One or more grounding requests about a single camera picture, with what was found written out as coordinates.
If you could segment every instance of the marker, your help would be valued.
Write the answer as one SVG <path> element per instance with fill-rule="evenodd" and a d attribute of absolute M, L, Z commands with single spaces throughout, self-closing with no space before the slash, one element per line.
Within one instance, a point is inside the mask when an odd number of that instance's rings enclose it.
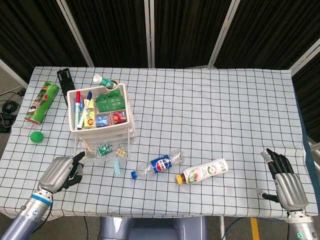
<path fill-rule="evenodd" d="M 86 96 L 83 112 L 82 112 L 80 121 L 79 121 L 79 123 L 77 125 L 77 128 L 76 128 L 77 130 L 81 130 L 82 129 L 82 125 L 84 124 L 84 120 L 85 120 L 86 110 L 89 107 L 91 98 L 92 98 L 92 92 L 90 91 L 90 92 L 88 92 L 88 95 Z"/>
<path fill-rule="evenodd" d="M 80 91 L 75 92 L 75 117 L 74 117 L 74 129 L 77 129 L 80 114 Z"/>

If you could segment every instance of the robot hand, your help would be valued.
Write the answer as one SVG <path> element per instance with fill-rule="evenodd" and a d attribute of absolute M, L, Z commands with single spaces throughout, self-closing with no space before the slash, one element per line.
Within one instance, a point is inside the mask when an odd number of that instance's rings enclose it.
<path fill-rule="evenodd" d="M 1 240 L 27 240 L 35 230 L 48 208 L 52 209 L 53 194 L 80 183 L 83 164 L 79 161 L 85 156 L 80 152 L 74 157 L 57 157 L 49 165 L 39 180 L 38 191 L 34 192 L 11 223 Z"/>
<path fill-rule="evenodd" d="M 294 173 L 289 160 L 282 154 L 266 149 L 262 152 L 264 160 L 274 179 L 277 195 L 271 195 L 256 188 L 260 197 L 280 203 L 287 211 L 287 222 L 291 228 L 291 238 L 297 240 L 318 240 L 319 235 L 313 224 L 313 219 L 306 214 L 309 204 L 300 178 Z"/>

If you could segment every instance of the white grid tablecloth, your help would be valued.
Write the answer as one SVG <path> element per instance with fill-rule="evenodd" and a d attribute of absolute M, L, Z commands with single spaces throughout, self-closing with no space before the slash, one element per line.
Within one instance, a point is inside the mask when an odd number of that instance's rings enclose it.
<path fill-rule="evenodd" d="M 0 161 L 0 212 L 14 217 L 37 189 L 37 182 L 57 156 L 74 154 L 68 111 L 61 89 L 41 125 L 24 120 L 45 81 L 60 86 L 57 71 L 36 67 Z M 255 187 L 276 193 L 260 152 L 287 156 L 299 174 L 317 214 L 313 186 L 305 165 L 302 128 L 288 70 L 69 68 L 76 89 L 93 86 L 100 74 L 127 87 L 134 109 L 134 160 L 114 175 L 112 162 L 85 164 L 80 184 L 54 195 L 52 217 L 122 215 L 182 217 L 196 215 L 280 217 L 280 204 L 259 199 Z M 32 143 L 31 132 L 44 140 Z M 180 166 L 147 180 L 131 178 L 137 161 L 152 160 L 182 149 Z M 193 185 L 178 186 L 175 175 L 223 157 L 229 171 Z"/>

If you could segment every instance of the floor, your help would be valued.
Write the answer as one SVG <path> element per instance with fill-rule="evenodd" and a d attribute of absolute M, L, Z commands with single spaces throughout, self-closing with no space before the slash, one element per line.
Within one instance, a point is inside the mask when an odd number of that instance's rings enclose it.
<path fill-rule="evenodd" d="M 15 82 L 9 75 L 7 75 L 0 68 L 0 92 L 6 92 L 12 88 L 18 87 L 19 84 Z M 0 104 L 4 103 L 1 100 L 6 100 L 11 96 L 11 94 L 6 94 L 0 96 Z M 17 103 L 22 102 L 20 96 L 14 96 L 11 100 L 16 101 Z M 9 134 L 0 133 L 0 158 L 3 154 L 3 151 L 6 147 Z M 234 220 L 235 217 L 225 217 L 225 227 L 227 228 Z M 320 217 L 314 217 L 314 224 L 320 231 Z M 0 213 L 0 236 L 4 234 L 5 230 L 10 225 L 12 219 Z M 100 219 L 99 217 L 86 217 L 88 225 L 88 235 L 89 240 L 96 240 L 99 234 L 100 229 Z M 218 217 L 207 217 L 208 223 L 208 234 L 210 240 L 219 240 L 220 239 L 220 224 Z M 287 239 L 287 223 L 282 221 L 269 222 L 264 219 L 258 219 L 258 230 L 261 240 L 285 240 Z M 43 227 L 34 233 L 31 236 L 31 240 L 56 240 L 56 239 L 66 239 L 70 240 L 85 240 L 87 236 L 87 230 L 85 225 L 84 217 L 81 216 L 65 216 L 58 219 L 47 222 Z M 227 240 L 252 240 L 252 229 L 250 218 L 245 218 L 240 220 L 232 230 L 227 235 Z"/>

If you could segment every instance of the green chips can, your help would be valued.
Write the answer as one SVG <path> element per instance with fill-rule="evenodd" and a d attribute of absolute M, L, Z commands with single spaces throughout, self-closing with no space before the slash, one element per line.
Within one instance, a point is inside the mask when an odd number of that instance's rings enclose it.
<path fill-rule="evenodd" d="M 34 124 L 41 124 L 45 115 L 54 101 L 59 87 L 52 82 L 46 81 L 36 96 L 33 104 L 26 113 L 25 119 Z"/>

